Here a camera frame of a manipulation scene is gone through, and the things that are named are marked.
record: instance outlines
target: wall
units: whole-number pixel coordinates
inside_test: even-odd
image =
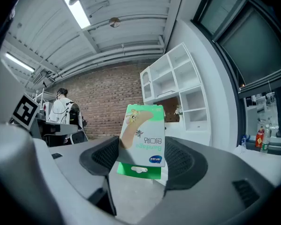
[[[182,0],[177,15],[178,19],[189,21],[195,16],[201,0]]]
[[[84,119],[88,138],[120,135],[128,104],[143,104],[140,72],[149,64],[126,65],[74,76],[48,89],[68,89]]]
[[[167,51],[184,42],[202,78],[211,122],[210,145],[232,151],[237,144],[237,109],[222,61],[205,36],[190,22],[178,19]]]

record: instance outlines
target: red bottle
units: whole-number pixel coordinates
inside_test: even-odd
[[[256,135],[255,147],[257,147],[257,148],[262,147],[263,136],[264,136],[264,128],[263,128],[263,126],[261,126],[261,128],[259,129],[259,131]]]

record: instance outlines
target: bottle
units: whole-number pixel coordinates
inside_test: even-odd
[[[262,147],[260,151],[267,151],[267,147],[270,144],[270,139],[271,139],[271,129],[270,126],[266,124],[266,129],[265,129],[264,137],[262,140]]]
[[[242,138],[242,148],[241,148],[241,153],[245,152],[247,150],[247,147],[245,145],[245,141],[246,141],[246,138],[245,138],[245,135],[243,135],[243,138]]]
[[[271,131],[271,136],[272,136],[272,122],[271,122],[271,118],[270,117],[268,117],[267,118],[267,123],[266,124],[268,124],[269,125],[269,128],[270,128],[270,131]]]
[[[256,135],[256,142],[255,142],[255,147],[261,148],[262,147],[262,140],[264,136],[264,129],[263,126],[259,129],[257,135]]]

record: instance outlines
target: ceiling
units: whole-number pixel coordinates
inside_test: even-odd
[[[157,59],[165,51],[181,0],[81,0],[90,26],[81,29],[64,0],[19,0],[1,53],[27,91],[122,61]],[[109,19],[118,17],[112,28]]]

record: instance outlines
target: brick wall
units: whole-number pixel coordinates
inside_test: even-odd
[[[128,104],[143,104],[140,72],[149,64],[126,65],[77,75],[50,87],[68,89],[84,119],[88,138],[120,135]]]

